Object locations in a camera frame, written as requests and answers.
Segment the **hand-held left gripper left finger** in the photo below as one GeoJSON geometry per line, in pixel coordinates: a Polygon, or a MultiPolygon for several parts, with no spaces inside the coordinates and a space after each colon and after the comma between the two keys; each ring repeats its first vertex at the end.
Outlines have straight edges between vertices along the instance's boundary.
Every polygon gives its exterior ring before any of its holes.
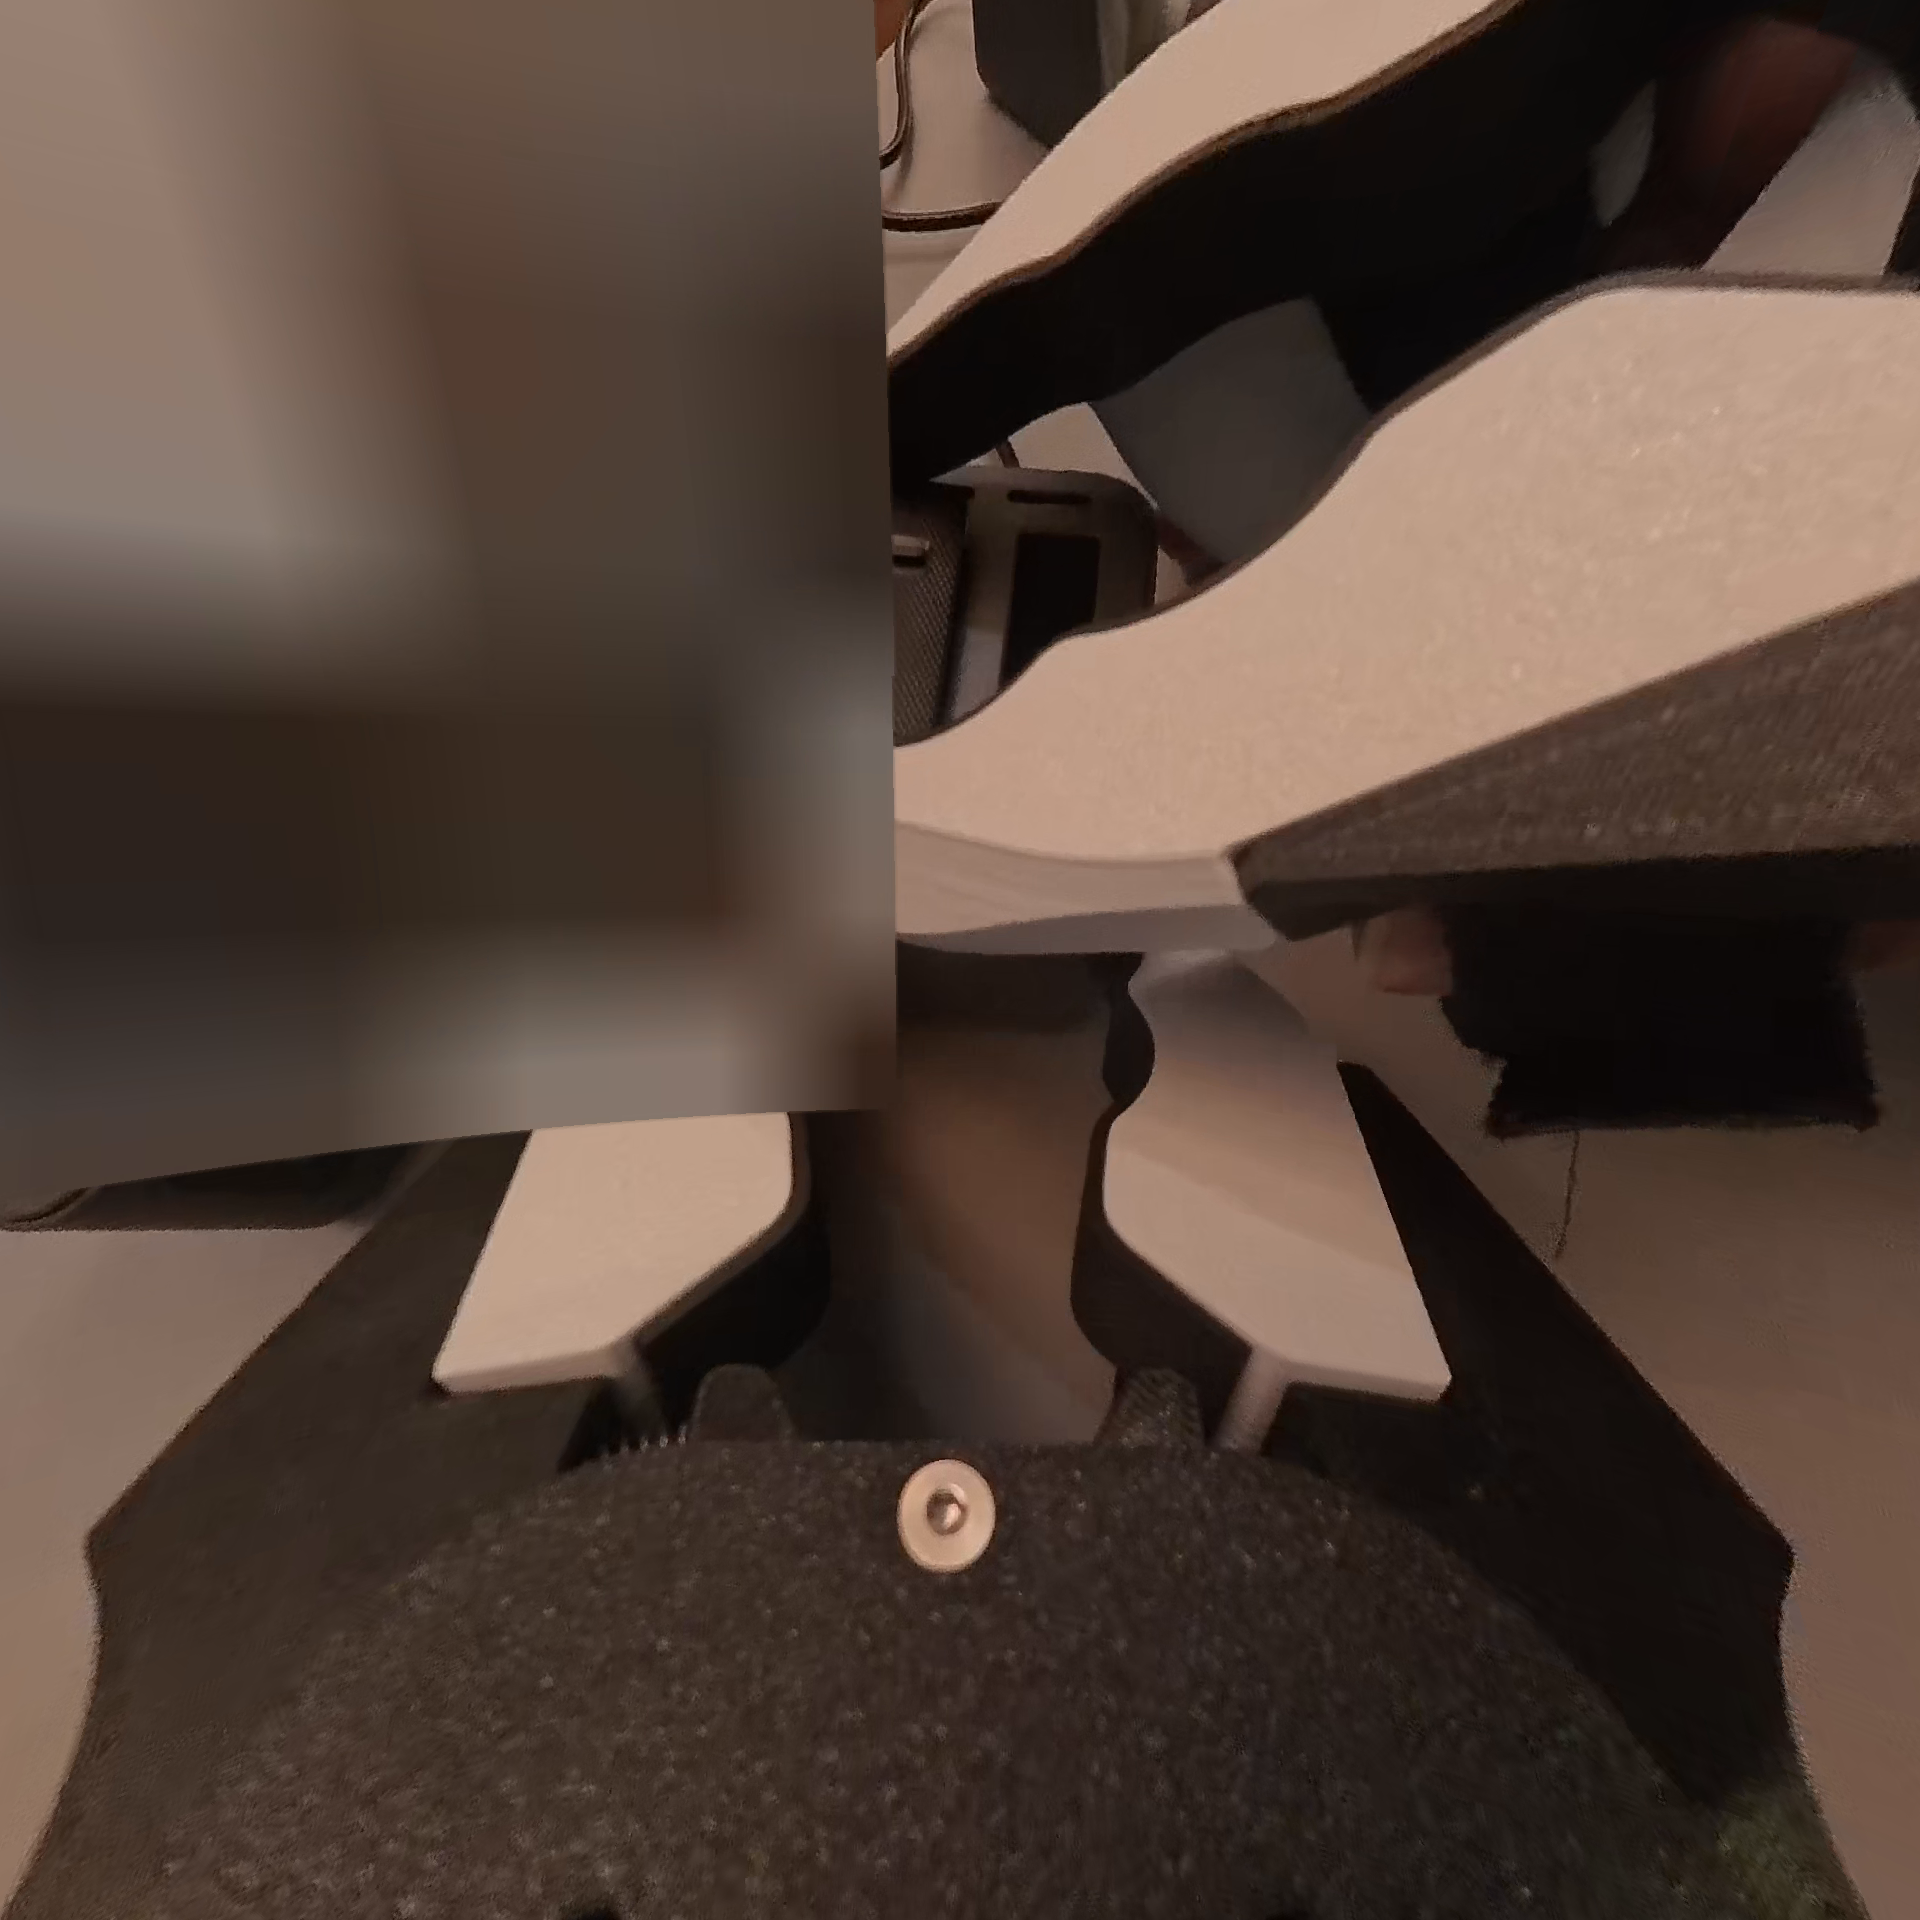
{"type": "Polygon", "coordinates": [[[681,1429],[708,1373],[779,1369],[825,1308],[799,1116],[556,1126],[522,1145],[431,1379],[586,1382],[628,1429],[681,1429]]]}

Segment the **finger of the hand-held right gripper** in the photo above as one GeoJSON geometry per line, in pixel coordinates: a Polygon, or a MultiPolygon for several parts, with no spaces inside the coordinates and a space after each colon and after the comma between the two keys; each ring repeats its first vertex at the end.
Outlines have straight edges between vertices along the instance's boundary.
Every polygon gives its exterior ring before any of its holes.
{"type": "Polygon", "coordinates": [[[1452,276],[1585,175],[1682,3],[1219,3],[894,332],[894,482],[1285,300],[1452,276]]]}
{"type": "Polygon", "coordinates": [[[1238,853],[1918,586],[1918,295],[1652,276],[1364,435],[1265,552],[894,755],[899,939],[1241,946],[1238,853]]]}

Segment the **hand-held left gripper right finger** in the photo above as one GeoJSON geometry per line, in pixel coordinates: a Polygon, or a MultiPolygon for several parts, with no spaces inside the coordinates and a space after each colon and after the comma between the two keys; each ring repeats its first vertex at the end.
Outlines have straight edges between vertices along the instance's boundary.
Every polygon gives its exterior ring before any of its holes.
{"type": "Polygon", "coordinates": [[[1188,1379],[1261,1449],[1291,1388],[1434,1405],[1452,1369],[1336,1055],[1238,956],[1115,979],[1072,1310],[1119,1379],[1188,1379]]]}

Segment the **person's right hand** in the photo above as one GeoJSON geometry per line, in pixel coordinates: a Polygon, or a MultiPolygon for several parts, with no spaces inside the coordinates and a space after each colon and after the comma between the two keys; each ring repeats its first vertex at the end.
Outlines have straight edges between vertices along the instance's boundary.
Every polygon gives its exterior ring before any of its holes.
{"type": "MultiPolygon", "coordinates": [[[[1606,228],[1599,272],[1699,265],[1844,95],[1859,50],[1772,18],[1739,19],[1685,49],[1654,85],[1638,195],[1606,228]]],[[[1452,949],[1426,909],[1355,930],[1361,978],[1384,995],[1446,996],[1452,949]]],[[[1859,925],[1858,970],[1918,966],[1918,920],[1859,925]]]]}

